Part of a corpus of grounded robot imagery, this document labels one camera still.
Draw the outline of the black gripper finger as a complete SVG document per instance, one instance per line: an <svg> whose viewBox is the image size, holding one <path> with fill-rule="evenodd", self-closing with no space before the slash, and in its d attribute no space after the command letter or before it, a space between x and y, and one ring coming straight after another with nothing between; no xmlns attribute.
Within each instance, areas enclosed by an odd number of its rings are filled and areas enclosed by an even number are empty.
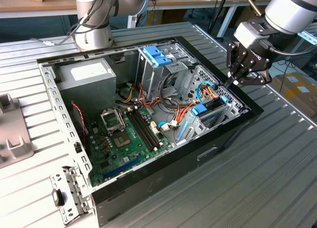
<svg viewBox="0 0 317 228"><path fill-rule="evenodd" d="M230 42L226 52L226 66L228 68L227 81L224 86L229 87L231 84L238 84L242 76L241 59L239 55L239 42Z"/></svg>
<svg viewBox="0 0 317 228"><path fill-rule="evenodd" d="M237 73L233 76L234 85L266 85L272 81L272 77L269 70L263 70L258 72L251 72L247 70L246 72Z"/></svg>

